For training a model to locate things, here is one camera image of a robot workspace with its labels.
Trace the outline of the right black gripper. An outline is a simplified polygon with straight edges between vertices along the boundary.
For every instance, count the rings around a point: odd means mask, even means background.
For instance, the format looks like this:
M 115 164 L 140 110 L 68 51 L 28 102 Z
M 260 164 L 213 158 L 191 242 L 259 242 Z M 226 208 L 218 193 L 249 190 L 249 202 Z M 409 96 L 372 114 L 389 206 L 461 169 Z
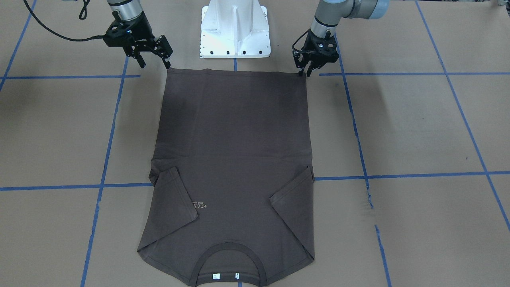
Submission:
M 127 56 L 133 56 L 140 68 L 146 67 L 142 51 L 150 51 L 159 56 L 166 69 L 171 67 L 169 58 L 173 49 L 165 35 L 156 38 L 145 14 L 132 20 L 122 20 L 119 14 L 108 27 L 103 40 L 108 47 L 122 47 Z

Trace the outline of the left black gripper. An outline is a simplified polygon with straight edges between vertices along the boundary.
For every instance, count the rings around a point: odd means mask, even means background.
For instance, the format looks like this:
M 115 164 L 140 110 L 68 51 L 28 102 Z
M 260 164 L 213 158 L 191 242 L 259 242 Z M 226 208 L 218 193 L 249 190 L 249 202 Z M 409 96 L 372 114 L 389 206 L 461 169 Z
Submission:
M 330 30 L 326 31 L 324 37 L 318 37 L 308 29 L 292 44 L 292 55 L 300 77 L 304 75 L 308 64 L 306 76 L 310 77 L 315 69 L 321 69 L 327 63 L 335 63 L 339 59 L 337 42 Z

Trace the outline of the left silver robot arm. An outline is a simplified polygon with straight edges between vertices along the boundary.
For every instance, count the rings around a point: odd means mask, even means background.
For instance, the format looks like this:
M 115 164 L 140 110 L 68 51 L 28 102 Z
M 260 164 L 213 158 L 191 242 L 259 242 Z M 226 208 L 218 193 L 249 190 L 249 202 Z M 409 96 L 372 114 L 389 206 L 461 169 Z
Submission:
M 296 41 L 304 38 L 304 45 L 297 49 L 292 45 L 292 55 L 298 75 L 311 76 L 315 69 L 339 59 L 336 28 L 342 18 L 379 19 L 389 8 L 388 0 L 321 0 L 317 5 L 311 27 Z

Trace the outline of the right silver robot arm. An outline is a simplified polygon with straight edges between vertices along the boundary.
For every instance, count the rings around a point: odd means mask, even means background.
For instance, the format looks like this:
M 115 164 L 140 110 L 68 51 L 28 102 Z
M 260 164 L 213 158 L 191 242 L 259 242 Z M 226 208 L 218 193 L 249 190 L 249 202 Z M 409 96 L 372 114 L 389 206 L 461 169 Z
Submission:
M 155 37 L 140 1 L 108 0 L 107 3 L 114 21 L 104 34 L 104 43 L 108 47 L 121 47 L 125 55 L 134 58 L 141 68 L 146 66 L 141 53 L 147 51 L 160 57 L 169 69 L 173 49 L 164 35 Z

